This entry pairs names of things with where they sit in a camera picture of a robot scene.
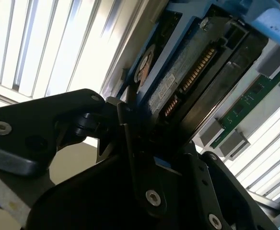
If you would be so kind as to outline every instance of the gray metal panel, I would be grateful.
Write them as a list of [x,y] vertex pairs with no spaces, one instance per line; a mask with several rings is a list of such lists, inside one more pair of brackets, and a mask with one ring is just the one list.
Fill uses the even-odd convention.
[[203,145],[210,145],[223,131],[224,128],[222,128],[220,123],[216,119],[214,119],[209,128],[205,132],[202,132],[202,134],[200,134],[200,139]]

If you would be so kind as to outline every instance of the circuit board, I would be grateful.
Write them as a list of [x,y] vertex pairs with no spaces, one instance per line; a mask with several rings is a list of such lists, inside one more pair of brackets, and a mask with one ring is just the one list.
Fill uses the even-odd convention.
[[224,131],[211,144],[211,147],[216,148],[279,82],[280,72],[273,79],[259,75],[234,106],[219,120]]

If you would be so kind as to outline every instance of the ceiling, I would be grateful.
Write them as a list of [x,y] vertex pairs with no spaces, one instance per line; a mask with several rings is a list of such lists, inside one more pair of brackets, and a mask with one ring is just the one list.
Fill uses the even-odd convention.
[[0,106],[99,93],[147,2],[0,0]]

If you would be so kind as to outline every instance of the blue plastic tab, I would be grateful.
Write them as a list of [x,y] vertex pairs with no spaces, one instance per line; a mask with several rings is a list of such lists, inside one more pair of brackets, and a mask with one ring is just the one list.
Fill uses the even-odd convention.
[[280,45],[280,10],[268,9],[250,24]]

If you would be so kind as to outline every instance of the white sticker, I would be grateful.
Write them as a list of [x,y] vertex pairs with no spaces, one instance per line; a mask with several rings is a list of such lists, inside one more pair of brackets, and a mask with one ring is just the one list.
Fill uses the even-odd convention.
[[165,93],[169,90],[174,81],[175,77],[173,74],[171,74],[167,81],[163,84],[161,90],[158,92],[160,100],[164,97]]

